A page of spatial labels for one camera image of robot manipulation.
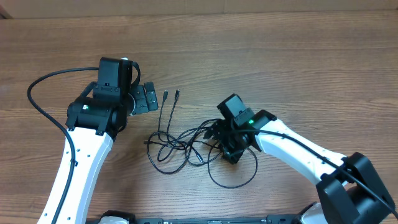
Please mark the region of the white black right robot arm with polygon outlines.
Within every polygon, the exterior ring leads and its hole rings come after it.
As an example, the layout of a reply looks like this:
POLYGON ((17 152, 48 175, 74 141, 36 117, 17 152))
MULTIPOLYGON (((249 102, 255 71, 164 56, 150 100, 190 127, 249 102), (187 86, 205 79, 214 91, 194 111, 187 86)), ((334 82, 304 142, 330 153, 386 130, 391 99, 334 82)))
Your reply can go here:
POLYGON ((371 161, 327 150, 302 137, 276 115, 254 113, 232 94, 217 108, 222 114, 205 138, 218 141, 223 157, 239 161, 249 147, 272 155, 308 179, 319 201, 294 219, 295 223, 381 223, 397 215, 395 203, 371 161))

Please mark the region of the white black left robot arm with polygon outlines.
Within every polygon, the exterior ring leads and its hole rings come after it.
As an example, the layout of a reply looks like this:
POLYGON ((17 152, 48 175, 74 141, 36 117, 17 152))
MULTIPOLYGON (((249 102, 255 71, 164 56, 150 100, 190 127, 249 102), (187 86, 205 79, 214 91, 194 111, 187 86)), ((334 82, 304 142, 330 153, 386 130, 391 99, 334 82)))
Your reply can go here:
POLYGON ((98 79, 91 82, 67 108, 61 125, 46 113, 27 90, 30 103, 65 135, 62 160, 39 223, 84 223, 98 174, 116 136, 129 116, 158 109, 153 83, 140 83, 137 62, 103 57, 98 79))

